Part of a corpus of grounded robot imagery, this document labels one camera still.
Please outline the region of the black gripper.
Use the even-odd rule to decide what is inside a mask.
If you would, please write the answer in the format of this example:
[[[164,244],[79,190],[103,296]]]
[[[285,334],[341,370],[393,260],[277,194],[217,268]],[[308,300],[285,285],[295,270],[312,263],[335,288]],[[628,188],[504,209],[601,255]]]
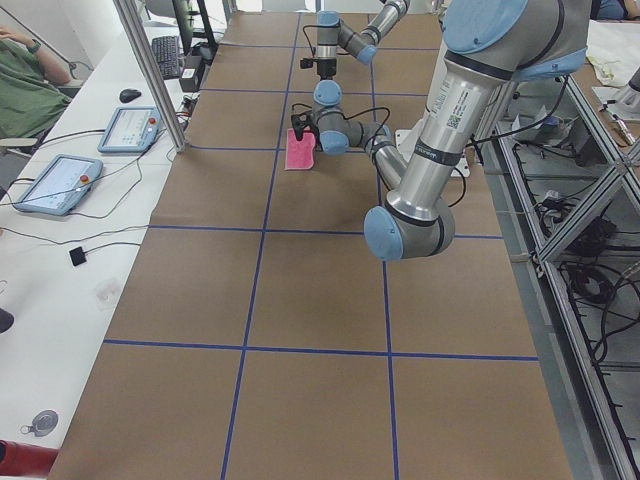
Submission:
[[[332,80],[336,73],[336,58],[321,58],[317,60],[317,74],[321,80]]]

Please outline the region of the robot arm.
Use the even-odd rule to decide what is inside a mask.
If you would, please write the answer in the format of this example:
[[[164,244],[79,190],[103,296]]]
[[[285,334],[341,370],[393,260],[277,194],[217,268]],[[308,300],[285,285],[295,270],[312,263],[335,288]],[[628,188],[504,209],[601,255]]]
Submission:
[[[310,59],[321,80],[332,80],[337,73],[337,49],[343,49],[364,65],[370,65],[378,45],[408,13],[410,1],[383,1],[382,10],[361,31],[347,25],[339,13],[321,10],[316,16],[316,47]]]
[[[495,89],[567,75],[585,61],[589,1],[453,1],[443,20],[445,74],[405,158],[385,128],[347,119],[341,87],[316,85],[311,123],[324,153],[363,149],[388,188],[365,216],[371,252],[385,261],[446,249],[455,222],[441,194]]]

